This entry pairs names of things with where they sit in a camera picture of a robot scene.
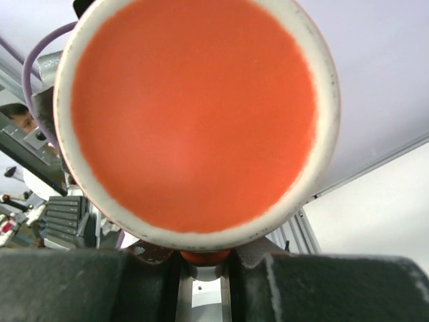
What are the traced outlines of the orange mug white interior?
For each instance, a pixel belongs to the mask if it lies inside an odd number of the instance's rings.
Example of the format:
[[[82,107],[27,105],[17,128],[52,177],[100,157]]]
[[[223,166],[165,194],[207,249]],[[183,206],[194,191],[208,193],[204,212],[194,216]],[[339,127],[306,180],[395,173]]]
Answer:
[[[295,1],[95,1],[54,85],[58,144],[84,194],[188,258],[295,214],[340,114],[332,56]]]

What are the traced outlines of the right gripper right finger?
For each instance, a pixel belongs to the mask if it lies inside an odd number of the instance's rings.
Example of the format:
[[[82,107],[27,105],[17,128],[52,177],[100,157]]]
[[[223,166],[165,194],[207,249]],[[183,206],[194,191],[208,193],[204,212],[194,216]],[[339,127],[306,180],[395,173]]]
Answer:
[[[297,255],[271,243],[228,258],[233,321],[427,321],[428,277],[395,256]]]

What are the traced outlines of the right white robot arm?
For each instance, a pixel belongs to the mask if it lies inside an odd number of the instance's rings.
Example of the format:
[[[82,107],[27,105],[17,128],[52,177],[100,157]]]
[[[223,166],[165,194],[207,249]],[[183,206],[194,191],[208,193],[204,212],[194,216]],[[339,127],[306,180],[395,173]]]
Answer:
[[[247,254],[224,278],[178,254],[2,250],[2,321],[427,321],[428,278],[405,258]]]

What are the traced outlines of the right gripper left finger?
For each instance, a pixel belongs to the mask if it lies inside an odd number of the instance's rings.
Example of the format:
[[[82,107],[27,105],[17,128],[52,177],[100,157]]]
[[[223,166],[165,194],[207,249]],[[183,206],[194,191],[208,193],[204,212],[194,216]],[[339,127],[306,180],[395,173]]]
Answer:
[[[173,321],[172,251],[1,250],[2,321]]]

